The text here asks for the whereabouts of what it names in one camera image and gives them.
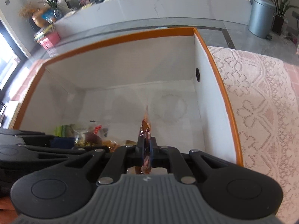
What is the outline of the peanut brittle clear pack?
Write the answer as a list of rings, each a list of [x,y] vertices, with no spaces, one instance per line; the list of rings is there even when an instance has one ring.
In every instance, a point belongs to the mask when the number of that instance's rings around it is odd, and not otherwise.
[[[143,165],[141,167],[135,166],[135,173],[137,175],[149,175],[152,170],[150,163],[150,138],[151,124],[148,106],[146,106],[137,141],[137,148],[141,150]]]

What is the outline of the pink storage box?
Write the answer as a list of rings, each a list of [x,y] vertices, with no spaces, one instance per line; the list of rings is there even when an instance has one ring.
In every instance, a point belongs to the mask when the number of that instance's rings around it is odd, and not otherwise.
[[[60,36],[57,31],[46,34],[43,38],[37,40],[37,42],[43,47],[45,50],[49,50],[56,46],[60,42]]]

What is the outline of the green bean snack pack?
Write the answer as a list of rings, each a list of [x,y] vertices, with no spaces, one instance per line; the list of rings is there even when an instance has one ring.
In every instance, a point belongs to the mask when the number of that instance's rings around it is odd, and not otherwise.
[[[74,144],[77,144],[80,130],[81,128],[75,124],[64,124],[55,128],[54,136],[59,138],[72,138]]]

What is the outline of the orange gourd vase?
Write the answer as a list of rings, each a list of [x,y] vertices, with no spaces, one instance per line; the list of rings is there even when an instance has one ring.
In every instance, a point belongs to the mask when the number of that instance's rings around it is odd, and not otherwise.
[[[57,21],[53,10],[50,8],[39,9],[33,14],[32,19],[40,28],[47,27]]]

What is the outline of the potted long-leaf plant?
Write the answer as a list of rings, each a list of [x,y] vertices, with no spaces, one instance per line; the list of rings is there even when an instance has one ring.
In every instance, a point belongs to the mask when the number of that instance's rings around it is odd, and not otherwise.
[[[286,15],[287,11],[292,9],[298,9],[298,0],[271,0],[275,8],[275,17],[274,23],[272,27],[272,31],[281,34],[282,27],[284,23],[284,16]]]

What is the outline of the pink lace tablecloth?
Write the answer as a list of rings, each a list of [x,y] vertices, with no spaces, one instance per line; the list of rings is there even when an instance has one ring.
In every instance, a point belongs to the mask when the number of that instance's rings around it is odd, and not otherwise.
[[[280,59],[212,46],[210,53],[231,101],[244,166],[283,189],[277,213],[298,221],[298,100]]]

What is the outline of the grey metal trash bin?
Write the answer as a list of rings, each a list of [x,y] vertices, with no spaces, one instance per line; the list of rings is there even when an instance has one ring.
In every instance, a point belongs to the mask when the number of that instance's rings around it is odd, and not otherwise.
[[[272,39],[270,32],[276,6],[269,0],[250,0],[252,5],[248,30],[263,39]]]

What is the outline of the left potted plant vase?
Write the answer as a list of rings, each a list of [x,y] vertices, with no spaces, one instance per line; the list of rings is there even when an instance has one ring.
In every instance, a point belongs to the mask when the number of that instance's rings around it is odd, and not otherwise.
[[[52,9],[53,15],[56,20],[62,18],[62,11],[59,9],[58,0],[45,0],[44,3]]]

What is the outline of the orange cardboard box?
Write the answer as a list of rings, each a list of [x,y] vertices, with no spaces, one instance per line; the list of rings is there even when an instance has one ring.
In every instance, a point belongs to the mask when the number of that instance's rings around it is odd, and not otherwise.
[[[107,124],[110,138],[135,141],[145,113],[158,144],[243,164],[223,80],[193,27],[123,35],[45,60],[13,127],[52,134]]]

